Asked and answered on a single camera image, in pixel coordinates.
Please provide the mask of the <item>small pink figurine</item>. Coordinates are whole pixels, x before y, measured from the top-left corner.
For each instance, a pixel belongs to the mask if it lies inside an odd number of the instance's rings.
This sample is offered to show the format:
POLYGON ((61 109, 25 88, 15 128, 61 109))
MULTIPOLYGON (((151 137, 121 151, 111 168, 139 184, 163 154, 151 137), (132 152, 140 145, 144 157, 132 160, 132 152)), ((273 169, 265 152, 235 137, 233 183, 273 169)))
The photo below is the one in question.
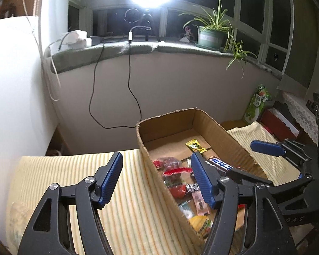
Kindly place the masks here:
POLYGON ((195 42, 195 37, 194 34, 192 33, 192 30, 189 26, 184 27, 184 34, 179 40, 180 42, 183 43, 194 43, 195 42))

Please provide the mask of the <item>round yellow snack pack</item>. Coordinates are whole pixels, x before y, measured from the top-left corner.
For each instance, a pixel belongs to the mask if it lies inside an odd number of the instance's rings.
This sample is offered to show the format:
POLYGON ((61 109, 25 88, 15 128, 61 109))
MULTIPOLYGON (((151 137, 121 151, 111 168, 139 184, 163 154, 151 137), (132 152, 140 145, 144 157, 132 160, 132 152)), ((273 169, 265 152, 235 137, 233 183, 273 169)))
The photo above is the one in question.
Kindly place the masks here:
POLYGON ((197 215, 189 219, 190 225, 202 237, 207 238, 210 234, 213 222, 208 216, 197 215))

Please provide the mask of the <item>teal packet white candy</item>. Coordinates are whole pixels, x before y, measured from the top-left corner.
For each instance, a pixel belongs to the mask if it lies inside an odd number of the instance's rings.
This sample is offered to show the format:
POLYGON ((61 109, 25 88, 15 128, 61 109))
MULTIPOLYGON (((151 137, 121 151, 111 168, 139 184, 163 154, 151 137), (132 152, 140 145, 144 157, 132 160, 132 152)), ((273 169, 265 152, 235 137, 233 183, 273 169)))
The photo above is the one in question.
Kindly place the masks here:
POLYGON ((195 216, 195 213, 191 207, 191 200, 180 203, 179 209, 187 219, 191 219, 195 216))

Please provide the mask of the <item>clear bag of crackers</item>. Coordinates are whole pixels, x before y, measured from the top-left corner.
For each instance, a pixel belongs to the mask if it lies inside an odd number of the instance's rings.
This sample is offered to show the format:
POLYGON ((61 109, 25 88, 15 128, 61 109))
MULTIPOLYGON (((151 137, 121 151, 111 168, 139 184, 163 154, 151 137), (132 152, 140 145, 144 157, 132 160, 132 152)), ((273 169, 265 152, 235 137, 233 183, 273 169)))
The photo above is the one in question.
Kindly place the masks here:
POLYGON ((27 224, 33 214, 33 210, 25 206, 23 203, 12 203, 9 216, 8 238, 12 246, 19 248, 21 239, 27 224))

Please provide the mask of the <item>large dark cake red-edged wrapper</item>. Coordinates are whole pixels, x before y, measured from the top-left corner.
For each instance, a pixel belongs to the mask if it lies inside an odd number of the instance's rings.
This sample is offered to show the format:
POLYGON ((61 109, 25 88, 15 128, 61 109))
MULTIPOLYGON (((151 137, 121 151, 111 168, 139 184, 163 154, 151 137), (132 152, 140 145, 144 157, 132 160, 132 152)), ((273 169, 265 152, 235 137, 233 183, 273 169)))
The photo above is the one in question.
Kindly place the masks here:
POLYGON ((162 178, 167 188, 178 187, 185 184, 184 178, 190 176, 192 172, 192 169, 189 167, 178 167, 164 171, 162 178))

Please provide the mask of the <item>red box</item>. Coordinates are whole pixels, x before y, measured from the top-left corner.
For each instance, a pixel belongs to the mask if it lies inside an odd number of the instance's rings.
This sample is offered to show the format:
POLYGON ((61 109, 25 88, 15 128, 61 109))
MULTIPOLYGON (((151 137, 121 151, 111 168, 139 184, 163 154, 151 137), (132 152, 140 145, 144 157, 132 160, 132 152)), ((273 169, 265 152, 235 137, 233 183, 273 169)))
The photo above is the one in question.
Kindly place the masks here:
POLYGON ((274 108, 265 109, 260 121, 279 141, 295 140, 300 134, 300 130, 274 108))

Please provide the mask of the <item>pink stick packet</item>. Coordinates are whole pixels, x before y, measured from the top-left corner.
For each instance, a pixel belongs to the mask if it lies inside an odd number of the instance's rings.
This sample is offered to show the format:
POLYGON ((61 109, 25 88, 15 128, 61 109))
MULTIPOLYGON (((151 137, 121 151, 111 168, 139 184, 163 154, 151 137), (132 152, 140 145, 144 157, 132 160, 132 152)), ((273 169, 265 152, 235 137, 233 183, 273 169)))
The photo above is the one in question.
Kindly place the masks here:
POLYGON ((200 216, 209 215, 210 211, 208 209, 207 204, 204 201, 201 191, 193 192, 191 195, 194 200, 194 204, 197 210, 197 215, 200 215, 200 216))

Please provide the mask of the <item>yellow snack packet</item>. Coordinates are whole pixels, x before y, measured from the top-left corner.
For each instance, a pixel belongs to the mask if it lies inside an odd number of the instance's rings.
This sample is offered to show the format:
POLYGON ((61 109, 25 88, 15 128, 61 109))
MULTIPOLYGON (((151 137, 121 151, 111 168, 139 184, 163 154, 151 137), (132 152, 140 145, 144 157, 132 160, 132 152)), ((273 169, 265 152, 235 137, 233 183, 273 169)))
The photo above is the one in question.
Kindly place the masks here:
POLYGON ((206 148, 202 147, 197 139, 191 139, 185 144, 191 151, 199 152, 200 154, 207 151, 206 148))

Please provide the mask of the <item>dark cake clear wrapper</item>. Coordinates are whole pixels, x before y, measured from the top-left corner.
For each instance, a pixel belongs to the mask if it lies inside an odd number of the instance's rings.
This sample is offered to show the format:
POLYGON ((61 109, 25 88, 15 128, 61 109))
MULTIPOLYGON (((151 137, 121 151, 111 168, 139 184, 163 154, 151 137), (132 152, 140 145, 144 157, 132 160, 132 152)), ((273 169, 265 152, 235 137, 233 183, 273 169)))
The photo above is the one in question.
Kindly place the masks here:
POLYGON ((175 157, 160 157, 152 162, 157 170, 171 170, 181 167, 181 161, 175 157))

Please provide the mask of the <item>brown cardboard box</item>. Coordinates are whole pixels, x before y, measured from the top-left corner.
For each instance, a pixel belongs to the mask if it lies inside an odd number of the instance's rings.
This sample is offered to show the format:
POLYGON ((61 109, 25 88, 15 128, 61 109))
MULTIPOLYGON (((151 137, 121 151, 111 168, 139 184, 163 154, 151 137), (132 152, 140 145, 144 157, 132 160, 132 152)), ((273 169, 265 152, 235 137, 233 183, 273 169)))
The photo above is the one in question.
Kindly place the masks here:
POLYGON ((205 158, 215 155, 229 165, 265 179, 267 176, 249 147, 250 142, 258 137, 269 137, 259 123, 227 131, 197 108, 177 110, 143 120, 137 125, 139 148, 146 170, 152 175, 151 190, 159 196, 159 204, 169 218, 168 223, 182 231, 180 242, 192 249, 194 254, 201 251, 205 241, 179 210, 153 162, 160 157, 175 157, 180 161, 189 158, 192 150, 186 143, 196 139, 207 150, 203 153, 205 158))

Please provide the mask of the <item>white lace cloth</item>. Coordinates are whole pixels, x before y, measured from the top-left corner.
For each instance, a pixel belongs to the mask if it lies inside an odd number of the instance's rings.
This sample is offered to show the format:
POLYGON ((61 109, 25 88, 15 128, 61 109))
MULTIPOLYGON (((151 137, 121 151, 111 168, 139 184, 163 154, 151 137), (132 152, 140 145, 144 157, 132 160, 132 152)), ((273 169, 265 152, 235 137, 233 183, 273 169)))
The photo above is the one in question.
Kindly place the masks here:
POLYGON ((281 93, 293 118, 308 134, 312 141, 318 145, 318 125, 316 123, 315 115, 307 108, 307 102, 292 93, 284 91, 281 93))

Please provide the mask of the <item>orange salted egg packet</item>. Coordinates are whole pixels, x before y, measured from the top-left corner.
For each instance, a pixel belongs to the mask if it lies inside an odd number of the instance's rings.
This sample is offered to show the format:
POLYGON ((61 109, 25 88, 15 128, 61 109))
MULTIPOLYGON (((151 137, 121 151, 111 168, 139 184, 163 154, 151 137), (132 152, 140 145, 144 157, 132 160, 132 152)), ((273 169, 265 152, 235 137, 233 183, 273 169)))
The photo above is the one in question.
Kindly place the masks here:
POLYGON ((186 185, 180 184, 180 185, 174 185, 171 187, 168 187, 169 192, 175 199, 183 199, 185 197, 185 194, 187 192, 186 185))

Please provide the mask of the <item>black patterned snack packet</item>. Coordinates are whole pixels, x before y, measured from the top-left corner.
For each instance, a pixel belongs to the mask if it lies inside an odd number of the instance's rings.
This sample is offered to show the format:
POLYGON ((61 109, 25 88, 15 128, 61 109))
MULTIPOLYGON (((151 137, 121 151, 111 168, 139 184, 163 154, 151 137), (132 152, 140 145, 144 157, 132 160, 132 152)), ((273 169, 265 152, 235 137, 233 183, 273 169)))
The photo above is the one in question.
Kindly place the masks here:
POLYGON ((199 185, 197 183, 194 184, 186 184, 185 190, 187 193, 194 193, 200 191, 199 185))

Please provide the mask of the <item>dark chocolate bar blue label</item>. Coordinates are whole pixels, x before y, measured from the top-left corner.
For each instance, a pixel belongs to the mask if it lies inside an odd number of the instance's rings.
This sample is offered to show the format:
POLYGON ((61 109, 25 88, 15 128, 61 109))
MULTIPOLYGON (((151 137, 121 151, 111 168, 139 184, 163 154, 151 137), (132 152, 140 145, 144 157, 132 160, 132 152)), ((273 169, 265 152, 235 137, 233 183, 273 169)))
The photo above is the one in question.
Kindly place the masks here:
POLYGON ((230 171, 233 169, 231 165, 227 164, 226 162, 220 160, 217 157, 211 157, 207 161, 211 163, 212 165, 214 165, 215 167, 222 169, 224 171, 230 171))

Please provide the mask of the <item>green snack bag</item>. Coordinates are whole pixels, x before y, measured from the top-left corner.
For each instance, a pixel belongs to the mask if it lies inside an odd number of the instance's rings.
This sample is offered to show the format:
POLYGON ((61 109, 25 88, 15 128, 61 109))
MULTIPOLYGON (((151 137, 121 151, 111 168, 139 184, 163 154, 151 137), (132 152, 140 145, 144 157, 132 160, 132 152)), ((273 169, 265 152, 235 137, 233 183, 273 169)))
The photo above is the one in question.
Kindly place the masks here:
POLYGON ((271 94, 262 84, 258 85, 254 92, 247 109, 245 110, 243 120, 247 124, 257 121, 267 102, 271 101, 271 94))

